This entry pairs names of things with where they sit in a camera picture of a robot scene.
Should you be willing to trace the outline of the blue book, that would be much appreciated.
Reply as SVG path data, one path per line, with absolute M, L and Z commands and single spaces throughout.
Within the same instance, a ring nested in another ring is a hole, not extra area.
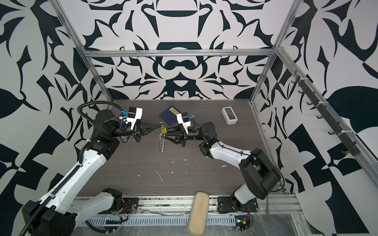
M 159 116 L 168 126 L 182 124 L 184 122 L 181 112 L 174 106 L 165 109 Z

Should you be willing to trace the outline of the small circuit board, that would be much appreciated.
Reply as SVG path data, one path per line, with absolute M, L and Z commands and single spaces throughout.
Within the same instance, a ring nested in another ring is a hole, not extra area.
M 245 218 L 236 218 L 235 228 L 239 231 L 245 231 L 249 229 L 254 223 L 253 216 L 247 215 Z

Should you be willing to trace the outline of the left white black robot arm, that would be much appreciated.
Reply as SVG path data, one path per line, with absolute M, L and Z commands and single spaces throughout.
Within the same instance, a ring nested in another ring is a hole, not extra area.
M 130 107 L 120 116 L 105 109 L 88 121 L 94 135 L 80 152 L 78 162 L 49 192 L 37 202 L 28 201 L 22 208 L 25 226 L 20 232 L 32 236 L 70 236 L 76 227 L 96 214 L 118 211 L 122 201 L 120 191 L 107 188 L 81 206 L 72 206 L 79 191 L 93 174 L 113 155 L 124 137 L 140 142 L 142 136 L 159 129 L 159 123 L 143 122 L 143 110 Z

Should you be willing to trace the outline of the beige pencil case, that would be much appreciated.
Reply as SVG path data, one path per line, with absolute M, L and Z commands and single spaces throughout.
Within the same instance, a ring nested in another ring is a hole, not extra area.
M 196 193 L 187 225 L 187 231 L 191 236 L 201 236 L 204 234 L 209 211 L 209 203 L 210 198 L 207 193 Z

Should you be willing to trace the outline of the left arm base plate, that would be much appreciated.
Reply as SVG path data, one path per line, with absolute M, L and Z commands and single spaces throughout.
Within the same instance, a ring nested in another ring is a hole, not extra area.
M 111 197 L 111 196 L 96 196 L 94 197 L 94 210 L 96 214 L 112 214 L 117 212 L 119 214 L 131 213 L 138 208 L 138 198 L 135 197 Z

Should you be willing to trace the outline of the wall hook rack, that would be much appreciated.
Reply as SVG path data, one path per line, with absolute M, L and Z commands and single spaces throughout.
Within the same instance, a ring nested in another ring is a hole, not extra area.
M 356 156 L 361 153 L 360 148 L 357 146 L 357 141 L 352 138 L 353 131 L 345 124 L 342 124 L 341 118 L 338 117 L 336 111 L 332 108 L 329 102 L 319 93 L 319 91 L 312 85 L 312 82 L 309 78 L 301 77 L 298 74 L 298 71 L 295 70 L 295 84 L 302 89 L 299 93 L 305 94 L 309 98 L 310 102 L 307 104 L 313 106 L 320 113 L 317 116 L 318 119 L 324 119 L 327 124 L 332 129 L 328 132 L 329 135 L 336 135 L 345 149 L 342 151 L 343 154 L 350 153 L 353 156 Z

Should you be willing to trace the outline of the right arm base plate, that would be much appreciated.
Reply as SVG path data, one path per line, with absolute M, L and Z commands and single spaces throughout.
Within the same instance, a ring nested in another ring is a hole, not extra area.
M 239 203 L 236 198 L 231 197 L 218 197 L 217 211 L 220 214 L 227 214 L 232 212 L 257 212 L 258 203 L 257 199 L 254 198 L 247 202 L 246 204 Z

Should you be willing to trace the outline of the white digital clock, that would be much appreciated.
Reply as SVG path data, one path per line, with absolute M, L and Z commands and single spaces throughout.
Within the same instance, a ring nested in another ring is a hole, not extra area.
M 221 114 L 226 122 L 227 125 L 234 125 L 237 123 L 238 118 L 232 109 L 232 107 L 223 107 L 221 110 Z

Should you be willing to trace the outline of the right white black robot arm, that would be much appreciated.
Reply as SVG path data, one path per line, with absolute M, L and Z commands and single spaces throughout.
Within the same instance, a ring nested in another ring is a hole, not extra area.
M 224 144 L 217 138 L 211 122 L 200 127 L 176 124 L 161 129 L 162 136 L 175 144 L 186 145 L 189 140 L 200 140 L 201 153 L 209 158 L 228 163 L 241 171 L 245 183 L 232 194 L 237 203 L 245 205 L 250 200 L 264 200 L 280 182 L 281 173 L 260 149 L 242 150 Z

